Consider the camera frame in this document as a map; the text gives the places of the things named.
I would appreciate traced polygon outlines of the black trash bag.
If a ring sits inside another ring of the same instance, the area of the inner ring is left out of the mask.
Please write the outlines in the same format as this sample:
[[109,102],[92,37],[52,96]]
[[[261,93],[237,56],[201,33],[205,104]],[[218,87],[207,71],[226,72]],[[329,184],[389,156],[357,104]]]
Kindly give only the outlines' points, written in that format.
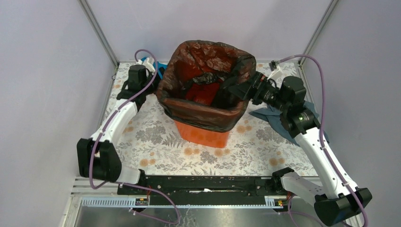
[[230,131],[248,102],[228,91],[256,73],[255,57],[234,46],[184,41],[174,51],[156,96],[173,120],[216,132]]

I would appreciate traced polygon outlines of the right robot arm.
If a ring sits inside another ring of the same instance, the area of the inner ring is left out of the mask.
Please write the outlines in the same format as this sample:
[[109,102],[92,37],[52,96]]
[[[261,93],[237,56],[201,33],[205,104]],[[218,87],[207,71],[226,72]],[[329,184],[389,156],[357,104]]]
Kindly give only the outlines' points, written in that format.
[[321,181],[316,185],[287,167],[272,174],[274,193],[297,195],[314,207],[317,217],[327,226],[363,211],[372,194],[367,188],[360,188],[336,159],[322,125],[305,106],[306,89],[302,79],[288,76],[281,87],[275,87],[272,79],[257,72],[245,82],[229,82],[226,90],[254,105],[266,103],[277,109],[281,125],[306,153]]

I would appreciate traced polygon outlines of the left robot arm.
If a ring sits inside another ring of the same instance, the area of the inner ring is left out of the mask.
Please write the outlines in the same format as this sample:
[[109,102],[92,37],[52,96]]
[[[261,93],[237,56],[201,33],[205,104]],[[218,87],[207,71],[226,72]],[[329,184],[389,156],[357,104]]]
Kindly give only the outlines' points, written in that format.
[[147,95],[157,88],[159,80],[151,63],[139,61],[130,66],[128,79],[117,94],[109,116],[90,138],[81,138],[77,143],[78,169],[82,177],[129,184],[129,189],[135,194],[146,190],[147,182],[140,177],[141,171],[122,165],[116,145]]

